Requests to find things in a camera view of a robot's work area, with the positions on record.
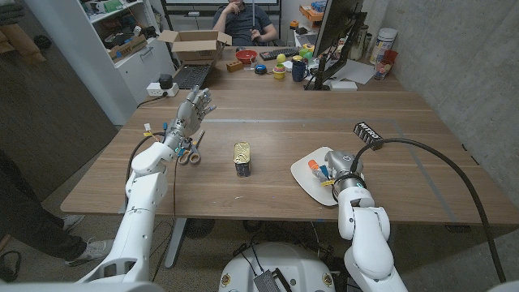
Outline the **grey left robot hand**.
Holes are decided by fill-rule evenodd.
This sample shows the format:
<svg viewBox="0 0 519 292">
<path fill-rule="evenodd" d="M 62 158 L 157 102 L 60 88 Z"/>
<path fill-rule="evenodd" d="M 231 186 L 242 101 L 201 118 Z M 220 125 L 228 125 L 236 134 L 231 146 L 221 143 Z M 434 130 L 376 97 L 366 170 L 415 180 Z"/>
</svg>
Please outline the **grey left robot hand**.
<svg viewBox="0 0 519 292">
<path fill-rule="evenodd" d="M 175 150 L 184 139 L 195 134 L 204 117 L 216 108 L 215 105 L 208 106 L 211 100 L 209 88 L 189 92 L 178 107 L 176 118 L 169 124 L 164 144 Z"/>
</svg>

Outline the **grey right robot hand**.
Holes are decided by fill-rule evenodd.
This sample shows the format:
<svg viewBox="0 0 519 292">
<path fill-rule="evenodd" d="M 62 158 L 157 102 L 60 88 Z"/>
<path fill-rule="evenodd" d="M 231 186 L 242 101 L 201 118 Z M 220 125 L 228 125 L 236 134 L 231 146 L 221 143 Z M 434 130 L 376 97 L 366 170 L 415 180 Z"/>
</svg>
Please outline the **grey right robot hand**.
<svg viewBox="0 0 519 292">
<path fill-rule="evenodd" d="M 353 187 L 366 187 L 366 183 L 357 171 L 362 168 L 362 161 L 358 160 L 357 171 L 351 170 L 355 156 L 344 151 L 328 151 L 324 156 L 327 166 L 317 165 L 309 161 L 312 174 L 321 184 L 332 186 L 332 197 L 337 202 L 339 193 L 352 185 Z"/>
</svg>

